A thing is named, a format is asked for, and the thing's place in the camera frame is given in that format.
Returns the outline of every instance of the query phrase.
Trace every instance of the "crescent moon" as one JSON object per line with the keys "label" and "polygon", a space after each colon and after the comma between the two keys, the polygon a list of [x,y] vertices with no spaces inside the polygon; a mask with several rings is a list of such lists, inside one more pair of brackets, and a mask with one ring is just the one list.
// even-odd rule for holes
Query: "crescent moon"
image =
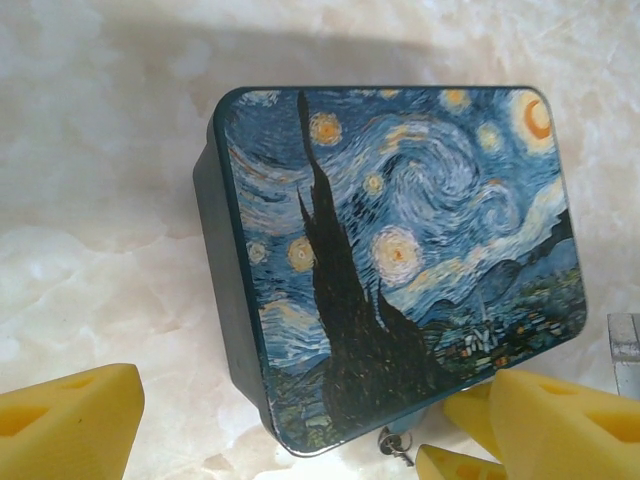
{"label": "crescent moon", "polygon": [[540,127],[533,118],[533,109],[540,103],[540,100],[532,100],[524,109],[524,123],[527,128],[538,139],[542,140],[551,135],[551,122],[546,127]]}

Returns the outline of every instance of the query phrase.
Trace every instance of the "key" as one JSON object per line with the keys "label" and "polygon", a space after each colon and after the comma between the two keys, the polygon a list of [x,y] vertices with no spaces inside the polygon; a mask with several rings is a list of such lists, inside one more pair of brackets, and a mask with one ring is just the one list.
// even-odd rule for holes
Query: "key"
{"label": "key", "polygon": [[411,445],[409,445],[408,448],[403,448],[400,435],[390,433],[387,427],[383,428],[382,432],[380,432],[378,447],[383,455],[393,455],[396,458],[401,458],[404,463],[407,464],[407,467],[415,466],[413,460],[407,455],[407,451],[411,448]]}

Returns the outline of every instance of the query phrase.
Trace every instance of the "rectangular tin box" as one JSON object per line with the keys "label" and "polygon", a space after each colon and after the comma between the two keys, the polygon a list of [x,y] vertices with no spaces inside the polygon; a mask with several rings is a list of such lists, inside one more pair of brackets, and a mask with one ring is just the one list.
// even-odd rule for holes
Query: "rectangular tin box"
{"label": "rectangular tin box", "polygon": [[551,115],[533,89],[237,89],[194,182],[231,377],[295,455],[584,325]]}

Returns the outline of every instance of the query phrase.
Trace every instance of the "white marble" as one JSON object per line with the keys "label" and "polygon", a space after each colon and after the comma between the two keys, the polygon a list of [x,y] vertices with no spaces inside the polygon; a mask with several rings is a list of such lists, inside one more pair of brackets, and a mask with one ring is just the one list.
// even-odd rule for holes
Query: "white marble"
{"label": "white marble", "polygon": [[[231,385],[191,182],[246,84],[518,84],[551,102],[590,304],[524,365],[614,388],[640,311],[637,1],[53,0],[0,5],[0,391],[110,362],[147,405],[127,479],[414,479],[368,435],[292,458]],[[486,455],[434,408],[417,432]]]}

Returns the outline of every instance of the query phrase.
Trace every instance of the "yellow sponge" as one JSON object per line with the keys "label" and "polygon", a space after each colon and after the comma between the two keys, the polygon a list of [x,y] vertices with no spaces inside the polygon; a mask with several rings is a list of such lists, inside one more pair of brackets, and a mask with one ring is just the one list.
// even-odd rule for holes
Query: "yellow sponge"
{"label": "yellow sponge", "polygon": [[502,460],[489,419],[491,384],[484,383],[458,392],[444,401],[445,415],[491,455]]}
{"label": "yellow sponge", "polygon": [[0,478],[120,480],[143,408],[128,364],[0,395]]}
{"label": "yellow sponge", "polygon": [[422,445],[416,456],[420,480],[507,480],[502,465]]}
{"label": "yellow sponge", "polygon": [[509,480],[640,479],[640,402],[500,370],[490,416]]}

